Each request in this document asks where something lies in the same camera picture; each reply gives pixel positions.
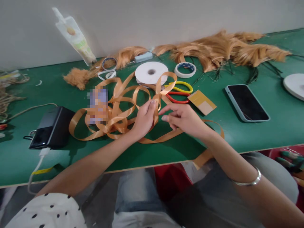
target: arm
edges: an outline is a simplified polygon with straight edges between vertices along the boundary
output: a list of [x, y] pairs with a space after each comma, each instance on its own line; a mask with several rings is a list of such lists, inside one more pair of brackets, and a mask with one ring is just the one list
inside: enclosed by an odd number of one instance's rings
[[64, 193], [75, 196], [84, 190], [128, 147], [147, 134], [153, 123], [155, 108], [154, 100], [145, 103], [138, 111], [132, 130], [66, 168], [38, 192], [36, 197], [45, 193]]
[[[242, 183], [252, 182], [257, 178], [257, 170], [219, 134], [204, 124], [189, 105], [170, 104], [159, 114], [162, 115], [168, 110], [173, 112], [163, 116], [162, 120], [169, 122], [173, 129], [180, 127], [205, 143], [229, 178]], [[241, 198], [254, 209], [265, 227], [304, 226], [304, 214], [264, 176], [257, 185], [234, 186]]]

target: green table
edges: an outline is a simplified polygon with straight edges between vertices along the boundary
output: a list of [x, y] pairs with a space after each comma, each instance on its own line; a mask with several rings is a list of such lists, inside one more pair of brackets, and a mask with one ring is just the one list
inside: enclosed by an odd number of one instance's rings
[[[256, 43], [280, 45], [288, 48], [295, 54], [304, 55], [304, 29], [287, 32], [268, 34]], [[168, 54], [161, 57], [169, 71], [174, 71], [176, 63], [168, 58]], [[197, 60], [194, 60], [198, 70], [196, 74], [185, 79], [192, 84], [202, 73], [202, 67]], [[301, 58], [287, 57], [285, 63], [273, 63], [281, 71], [282, 76], [293, 73], [304, 72], [304, 62]], [[139, 64], [131, 65], [128, 68], [118, 71], [118, 76], [124, 81]], [[86, 108], [87, 92], [100, 82], [99, 78], [91, 79], [86, 86], [87, 90], [80, 91], [76, 87], [67, 84], [62, 76], [68, 74], [71, 68], [85, 68], [83, 61], [43, 66], [22, 70], [30, 77], [30, 81], [21, 85], [13, 85], [10, 92], [18, 96], [27, 97], [26, 100], [15, 101], [9, 106], [9, 114], [16, 114], [26, 108], [46, 103], [56, 103], [73, 111]], [[247, 67], [236, 67], [234, 75], [227, 70], [221, 72], [221, 78], [214, 82], [213, 73], [205, 74], [198, 81], [194, 90], [201, 90], [217, 108], [208, 114], [207, 119], [219, 123], [225, 132], [227, 142], [239, 153], [277, 148], [288, 145], [304, 143], [304, 102], [290, 95], [282, 85], [282, 81], [264, 66], [259, 66], [259, 78], [257, 82], [250, 85], [251, 90], [269, 113], [271, 120], [263, 123], [243, 123], [238, 117], [232, 103], [228, 99], [224, 88], [231, 84], [244, 84], [248, 79], [249, 70]], [[130, 85], [136, 85], [135, 79]], [[112, 96], [114, 84], [109, 86], [109, 96]], [[147, 96], [139, 96], [139, 104], [147, 100]], [[125, 110], [131, 104], [122, 104]], [[44, 114], [51, 106], [44, 106], [27, 113], [24, 113], [9, 122], [9, 127], [4, 131], [5, 138], [0, 138], [0, 186], [20, 185], [28, 182], [28, 178], [36, 167], [39, 160], [39, 150], [29, 150], [29, 140], [23, 136], [35, 130]], [[219, 132], [219, 127], [211, 124]], [[85, 128], [77, 127], [78, 136], [86, 136], [88, 131]], [[170, 131], [167, 123], [160, 121], [148, 134], [148, 138], [156, 139]], [[98, 148], [110, 143], [112, 139], [107, 136], [82, 142], [70, 137], [69, 143], [61, 150], [51, 151], [44, 159], [41, 169], [50, 168], [55, 164], [67, 167], [77, 160], [92, 153]], [[180, 162], [196, 158], [204, 150], [204, 146], [196, 139], [183, 133], [164, 143], [140, 144], [135, 143], [128, 148], [107, 171], [117, 171], [136, 167], [155, 166], [165, 163]], [[53, 169], [46, 174], [34, 177], [34, 181], [50, 180], [59, 173]]]

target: silver bracelet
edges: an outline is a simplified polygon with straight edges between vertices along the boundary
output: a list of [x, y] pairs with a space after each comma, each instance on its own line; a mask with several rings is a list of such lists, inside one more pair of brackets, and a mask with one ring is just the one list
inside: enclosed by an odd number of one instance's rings
[[230, 180], [233, 183], [235, 183], [236, 185], [239, 185], [239, 186], [252, 186], [252, 185], [256, 185], [258, 182], [260, 182], [262, 175], [261, 175], [260, 170], [257, 167], [255, 167], [255, 168], [256, 168], [256, 170], [258, 172], [258, 176], [257, 176], [257, 178], [253, 182], [250, 182], [250, 183], [240, 183], [240, 182], [236, 182], [236, 181], [234, 181], [232, 179], [230, 179]]

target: plastic bottle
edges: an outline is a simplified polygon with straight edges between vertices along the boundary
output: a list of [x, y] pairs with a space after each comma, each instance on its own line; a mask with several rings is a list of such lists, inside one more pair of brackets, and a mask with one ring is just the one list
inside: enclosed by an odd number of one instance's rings
[[56, 27], [59, 29], [65, 39], [81, 55], [85, 63], [89, 66], [96, 62], [96, 57], [90, 49], [86, 38], [80, 31], [76, 21], [71, 16], [64, 18], [56, 7], [52, 8], [59, 19]]

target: fingernail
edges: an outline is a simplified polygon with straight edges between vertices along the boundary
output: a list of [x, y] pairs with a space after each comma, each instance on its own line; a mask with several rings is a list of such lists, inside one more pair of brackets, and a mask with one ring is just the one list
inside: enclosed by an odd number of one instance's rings
[[168, 116], [162, 116], [161, 120], [162, 121], [167, 121], [168, 120]]

